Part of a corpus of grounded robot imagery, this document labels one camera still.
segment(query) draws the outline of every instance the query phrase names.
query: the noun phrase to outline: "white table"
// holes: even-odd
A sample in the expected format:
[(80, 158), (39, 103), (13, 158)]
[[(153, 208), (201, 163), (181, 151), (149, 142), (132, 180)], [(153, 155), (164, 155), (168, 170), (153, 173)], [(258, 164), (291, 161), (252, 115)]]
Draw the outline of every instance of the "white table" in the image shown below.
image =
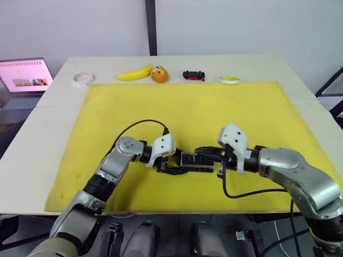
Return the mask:
[[(185, 83), (182, 77), (184, 70), (204, 71), (207, 82), (218, 81), (223, 75), (239, 77), (241, 81), (278, 81), (343, 177), (342, 130), (279, 57), (72, 57), (63, 65), (0, 160), (0, 214), (49, 215), (43, 211), (44, 203), (88, 90), (87, 87), (73, 86), (73, 75), (92, 72), (95, 75), (94, 83), (117, 84), (122, 83), (115, 79), (117, 73), (140, 69), (149, 62), (153, 66), (165, 67), (170, 75), (169, 83)], [(152, 83), (152, 80), (147, 77), (127, 83)]]

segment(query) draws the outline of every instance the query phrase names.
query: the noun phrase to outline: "black cable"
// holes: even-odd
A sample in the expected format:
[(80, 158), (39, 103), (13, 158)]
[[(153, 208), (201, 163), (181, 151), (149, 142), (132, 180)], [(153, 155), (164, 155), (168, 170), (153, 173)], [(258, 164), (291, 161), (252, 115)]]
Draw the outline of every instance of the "black cable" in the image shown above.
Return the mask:
[[(293, 231), (293, 234), (295, 235), (296, 234), (296, 231), (295, 231), (295, 225), (294, 225), (294, 215), (293, 215), (293, 208), (294, 208), (294, 201), (290, 201), (290, 225), (292, 226), (292, 231)], [(299, 247), (299, 241), (298, 241), (298, 237), (295, 236), (294, 237), (294, 243), (295, 243), (295, 248), (296, 248), (296, 253), (298, 254), (298, 257), (301, 257), (301, 252), (300, 252), (300, 247)]]
[(13, 247), (17, 247), (17, 246), (20, 246), (20, 245), (31, 243), (31, 242), (39, 240), (39, 239), (46, 238), (46, 237), (49, 236), (49, 234), (50, 233), (44, 233), (44, 234), (41, 234), (41, 235), (38, 235), (38, 236), (35, 236), (35, 237), (29, 237), (29, 238), (25, 238), (23, 240), (19, 240), (19, 241), (16, 241), (16, 242), (12, 242), (12, 243), (8, 243), (8, 244), (5, 244), (5, 245), (1, 245), (0, 246), (0, 252), (4, 251), (4, 250), (11, 249)]
[(113, 149), (115, 148), (115, 146), (116, 146), (116, 143), (117, 143), (118, 139), (119, 139), (128, 129), (132, 128), (133, 126), (136, 126), (136, 125), (139, 124), (139, 123), (143, 123), (143, 122), (155, 122), (155, 123), (158, 123), (158, 124), (162, 125), (162, 126), (165, 128), (164, 131), (163, 131), (163, 134), (164, 134), (164, 135), (169, 133), (169, 130), (168, 130), (167, 126), (166, 126), (165, 124), (163, 124), (162, 122), (158, 121), (158, 120), (155, 120), (155, 119), (143, 119), (143, 120), (140, 120), (140, 121), (135, 122), (135, 123), (131, 124), (130, 126), (128, 126), (125, 130), (123, 130), (123, 131), (117, 136), (116, 140), (114, 140), (114, 142), (113, 142), (111, 148), (107, 151), (107, 153), (105, 154), (105, 156), (108, 155), (108, 154), (110, 154), (110, 153), (112, 152), (112, 150), (113, 150)]
[(245, 194), (230, 195), (227, 192), (227, 189), (226, 189), (226, 162), (222, 163), (222, 169), (223, 169), (222, 173), (223, 173), (223, 190), (224, 190), (224, 194), (227, 197), (231, 198), (231, 199), (236, 199), (236, 198), (241, 198), (241, 197), (245, 197), (245, 196), (250, 196), (250, 195), (253, 195), (253, 194), (267, 193), (267, 192), (287, 192), (287, 190), (285, 190), (285, 189), (264, 189), (264, 190), (252, 191), (252, 192), (245, 193)]
[(179, 244), (180, 244), (180, 214), (177, 214), (177, 243), (176, 243), (176, 254), (178, 254)]
[(213, 214), (211, 214), (210, 218), (208, 219), (208, 225), (211, 223), (212, 217), (213, 217)]
[(305, 229), (305, 230), (300, 231), (300, 232), (298, 232), (298, 233), (296, 233), (296, 234), (294, 234), (294, 235), (290, 235), (290, 236), (288, 236), (288, 237), (282, 238), (282, 239), (280, 239), (280, 240), (274, 242), (273, 244), (271, 244), (270, 246), (268, 246), (266, 249), (264, 249), (264, 250), (261, 252), (261, 254), (259, 255), (259, 257), (265, 256), (266, 253), (267, 253), (271, 248), (277, 246), (279, 243), (282, 243), (282, 242), (284, 242), (284, 241), (290, 240), (290, 239), (292, 239), (292, 238), (294, 238), (294, 237), (300, 236), (300, 235), (305, 234), (305, 233), (307, 233), (307, 232), (309, 232), (309, 231), (310, 231), (309, 229)]

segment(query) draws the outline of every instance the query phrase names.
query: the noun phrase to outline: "yellow foam mat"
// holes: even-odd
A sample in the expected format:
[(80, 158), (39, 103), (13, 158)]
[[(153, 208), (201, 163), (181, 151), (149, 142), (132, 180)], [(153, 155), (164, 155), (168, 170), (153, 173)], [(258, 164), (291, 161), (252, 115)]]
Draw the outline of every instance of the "yellow foam mat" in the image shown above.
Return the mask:
[[(222, 127), (236, 123), (249, 147), (288, 147), (325, 171), (343, 188), (333, 165), (277, 82), (165, 85), (91, 85), (69, 137), (45, 211), (62, 211), (91, 177), (118, 134), (142, 119), (164, 122), (184, 151), (218, 146)], [(162, 126), (142, 123), (125, 135), (151, 144)], [(129, 169), (109, 198), (106, 212), (131, 213), (263, 213), (288, 211), (287, 193), (273, 192), (229, 199), (214, 173), (157, 173), (143, 163)], [(279, 185), (255, 173), (227, 172), (231, 194)]]

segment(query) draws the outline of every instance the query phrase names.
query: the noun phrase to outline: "cable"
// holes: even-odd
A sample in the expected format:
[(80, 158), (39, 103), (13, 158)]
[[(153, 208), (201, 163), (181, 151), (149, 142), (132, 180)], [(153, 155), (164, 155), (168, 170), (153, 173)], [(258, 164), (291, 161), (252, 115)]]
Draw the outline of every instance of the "cable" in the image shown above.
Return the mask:
[(208, 219), (208, 225), (210, 224), (212, 217), (213, 217), (213, 214), (211, 214), (210, 218)]
[(129, 216), (114, 216), (114, 215), (111, 215), (111, 217), (113, 218), (130, 218), (130, 217), (133, 217), (134, 215), (129, 215)]
[(245, 194), (230, 195), (227, 192), (227, 189), (226, 189), (226, 162), (222, 163), (222, 169), (223, 169), (222, 173), (223, 173), (223, 190), (224, 190), (224, 194), (227, 197), (231, 198), (231, 199), (236, 199), (236, 198), (241, 198), (241, 197), (245, 197), (245, 196), (250, 196), (250, 195), (253, 195), (253, 194), (267, 193), (267, 192), (287, 192), (287, 190), (285, 190), (285, 189), (264, 189), (264, 190), (252, 191), (252, 192), (245, 193)]
[(176, 254), (178, 254), (179, 245), (180, 245), (180, 214), (177, 214), (177, 243), (176, 243)]
[[(278, 241), (280, 241), (280, 237), (279, 237), (279, 232), (278, 232), (278, 227), (277, 227), (277, 222), (274, 221), (274, 227), (275, 227), (275, 232), (277, 233), (277, 238), (278, 238)], [(283, 251), (283, 253), (285, 254), (286, 257), (289, 257), (288, 253), (285, 251), (285, 249), (283, 248), (282, 244), (279, 243), (280, 245), (280, 249)]]
[(113, 142), (111, 148), (107, 151), (107, 153), (105, 154), (105, 156), (108, 155), (108, 154), (110, 154), (110, 153), (112, 152), (112, 150), (113, 150), (113, 149), (115, 148), (115, 146), (116, 146), (116, 143), (117, 143), (118, 139), (119, 139), (128, 129), (132, 128), (133, 126), (136, 126), (136, 125), (139, 124), (139, 123), (143, 123), (143, 122), (155, 122), (155, 123), (158, 123), (158, 124), (162, 125), (162, 126), (165, 128), (164, 131), (163, 131), (163, 134), (164, 134), (164, 135), (169, 133), (169, 130), (168, 130), (168, 128), (166, 127), (166, 125), (163, 124), (162, 122), (158, 121), (158, 120), (155, 120), (155, 119), (143, 119), (143, 120), (140, 120), (140, 121), (135, 122), (135, 123), (131, 124), (130, 126), (128, 126), (125, 130), (123, 130), (123, 131), (117, 136), (116, 140), (114, 140), (114, 142)]
[[(295, 235), (296, 231), (295, 231), (295, 225), (294, 225), (293, 207), (294, 207), (294, 201), (292, 199), (290, 201), (290, 211), (289, 211), (290, 212), (290, 225), (292, 227), (293, 234)], [(294, 243), (295, 243), (296, 253), (297, 253), (298, 257), (301, 257), (299, 241), (298, 241), (298, 237), (297, 236), (294, 237)]]
[(267, 253), (271, 248), (273, 248), (275, 245), (278, 245), (278, 244), (281, 243), (281, 242), (290, 240), (290, 239), (292, 239), (292, 238), (294, 238), (294, 237), (301, 236), (302, 234), (305, 234), (305, 233), (307, 233), (307, 232), (309, 232), (309, 231), (310, 231), (309, 229), (305, 229), (305, 230), (302, 230), (302, 231), (300, 231), (300, 232), (298, 232), (298, 233), (296, 233), (296, 234), (294, 234), (294, 235), (290, 235), (290, 236), (288, 236), (288, 237), (282, 238), (282, 239), (280, 239), (280, 240), (274, 242), (273, 244), (271, 244), (270, 246), (268, 246), (266, 249), (264, 249), (264, 250), (261, 252), (261, 254), (259, 255), (259, 257), (265, 256), (266, 253)]

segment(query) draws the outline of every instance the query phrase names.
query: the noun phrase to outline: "red toy car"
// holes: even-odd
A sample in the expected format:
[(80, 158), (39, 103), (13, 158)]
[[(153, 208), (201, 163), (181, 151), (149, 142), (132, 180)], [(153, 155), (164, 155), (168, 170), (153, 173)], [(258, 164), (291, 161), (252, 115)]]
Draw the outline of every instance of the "red toy car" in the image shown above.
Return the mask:
[(184, 71), (182, 75), (185, 79), (205, 81), (205, 72), (202, 71)]

